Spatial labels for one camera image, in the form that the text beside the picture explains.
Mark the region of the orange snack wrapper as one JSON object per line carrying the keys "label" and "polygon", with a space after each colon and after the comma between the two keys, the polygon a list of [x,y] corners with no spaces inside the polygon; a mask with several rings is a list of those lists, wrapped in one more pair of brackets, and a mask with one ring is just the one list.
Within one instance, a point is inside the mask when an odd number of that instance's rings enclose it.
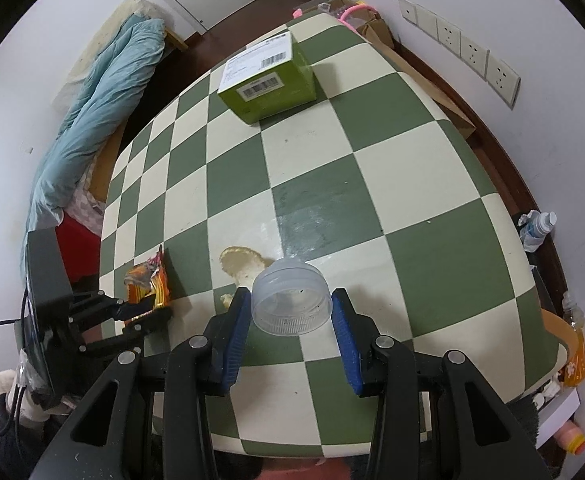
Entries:
{"label": "orange snack wrapper", "polygon": [[163,256],[163,248],[159,246],[155,255],[126,272],[123,284],[129,304],[140,304],[154,296],[153,309],[170,306],[171,295]]}

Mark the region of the clear plastic jar lid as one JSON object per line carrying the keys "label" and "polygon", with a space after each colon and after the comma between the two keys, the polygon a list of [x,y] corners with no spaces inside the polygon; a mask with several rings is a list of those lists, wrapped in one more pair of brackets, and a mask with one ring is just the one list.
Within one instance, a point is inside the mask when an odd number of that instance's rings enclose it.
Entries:
{"label": "clear plastic jar lid", "polygon": [[332,310],[323,274],[300,259],[278,259],[253,282],[252,320],[267,334],[291,337],[311,333],[329,320]]}

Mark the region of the green cardboard box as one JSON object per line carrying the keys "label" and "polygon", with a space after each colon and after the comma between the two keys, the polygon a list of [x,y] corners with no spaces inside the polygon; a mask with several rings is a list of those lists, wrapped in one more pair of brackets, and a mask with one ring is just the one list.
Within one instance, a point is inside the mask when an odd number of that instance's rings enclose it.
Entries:
{"label": "green cardboard box", "polygon": [[216,93],[249,125],[317,98],[312,67],[288,29],[229,58]]}

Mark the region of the red bed sheet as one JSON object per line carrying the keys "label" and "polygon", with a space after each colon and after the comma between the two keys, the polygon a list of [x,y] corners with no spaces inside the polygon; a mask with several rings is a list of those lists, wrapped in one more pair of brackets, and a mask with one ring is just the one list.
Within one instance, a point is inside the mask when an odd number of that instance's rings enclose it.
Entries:
{"label": "red bed sheet", "polygon": [[68,214],[55,232],[70,283],[97,275],[100,238]]}

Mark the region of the green white checkered tablecloth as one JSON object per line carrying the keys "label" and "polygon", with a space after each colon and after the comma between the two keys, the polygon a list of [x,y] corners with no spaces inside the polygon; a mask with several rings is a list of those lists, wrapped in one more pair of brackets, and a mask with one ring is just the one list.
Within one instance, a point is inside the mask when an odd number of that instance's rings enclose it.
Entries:
{"label": "green white checkered tablecloth", "polygon": [[344,288],[381,333],[418,352],[463,351],[504,401],[567,358],[548,333],[514,223],[463,136],[419,86],[335,18],[287,26],[317,100],[242,122],[209,70],[114,165],[99,285],[162,249],[171,344],[199,334],[234,282],[230,247],[298,258]]}

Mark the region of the crushed plastic water bottle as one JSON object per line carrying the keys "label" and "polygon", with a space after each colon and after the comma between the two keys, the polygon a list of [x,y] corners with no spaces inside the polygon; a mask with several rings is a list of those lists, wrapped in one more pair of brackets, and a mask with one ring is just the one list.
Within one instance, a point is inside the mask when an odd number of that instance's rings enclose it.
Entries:
{"label": "crushed plastic water bottle", "polygon": [[545,238],[552,232],[557,223],[557,215],[554,211],[541,212],[537,210],[523,214],[517,220],[519,227],[519,238],[525,252],[532,254],[544,242]]}

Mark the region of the light blue duvet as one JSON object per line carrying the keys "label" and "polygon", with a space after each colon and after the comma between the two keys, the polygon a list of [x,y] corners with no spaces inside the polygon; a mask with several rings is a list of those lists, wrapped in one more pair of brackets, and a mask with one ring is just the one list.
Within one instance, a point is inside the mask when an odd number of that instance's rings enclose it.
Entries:
{"label": "light blue duvet", "polygon": [[164,50],[164,21],[131,15],[96,56],[35,171],[24,232],[54,228],[95,154],[140,103]]}

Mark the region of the orange liquid bottle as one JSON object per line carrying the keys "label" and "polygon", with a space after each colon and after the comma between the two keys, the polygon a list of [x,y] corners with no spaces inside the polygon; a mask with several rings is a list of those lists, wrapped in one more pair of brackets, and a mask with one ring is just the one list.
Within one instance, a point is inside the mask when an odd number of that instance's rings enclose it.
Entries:
{"label": "orange liquid bottle", "polygon": [[564,292],[562,306],[563,319],[573,331],[575,345],[563,370],[563,384],[566,387],[577,387],[585,380],[585,312],[570,292]]}

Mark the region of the brown cardboard box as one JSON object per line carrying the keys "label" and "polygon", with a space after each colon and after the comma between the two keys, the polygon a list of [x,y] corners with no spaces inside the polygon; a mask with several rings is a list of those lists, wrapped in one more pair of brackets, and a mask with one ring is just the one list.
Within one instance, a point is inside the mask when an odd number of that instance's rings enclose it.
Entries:
{"label": "brown cardboard box", "polygon": [[373,44],[400,73],[409,77],[409,83],[414,84],[415,92],[426,100],[430,114],[434,118],[449,119],[464,139],[468,139],[476,131],[475,125],[463,110],[437,84],[419,73],[400,55],[399,44],[378,11],[364,3],[352,0],[329,0],[327,4],[332,16]]}

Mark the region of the white wall socket strip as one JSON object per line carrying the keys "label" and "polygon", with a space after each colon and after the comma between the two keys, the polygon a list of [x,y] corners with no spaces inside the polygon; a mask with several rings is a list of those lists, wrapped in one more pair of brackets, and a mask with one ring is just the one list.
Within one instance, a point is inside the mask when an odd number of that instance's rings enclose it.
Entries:
{"label": "white wall socket strip", "polygon": [[513,108],[521,88],[521,76],[488,48],[466,36],[445,18],[409,0],[398,0],[402,16],[460,58],[509,107]]}

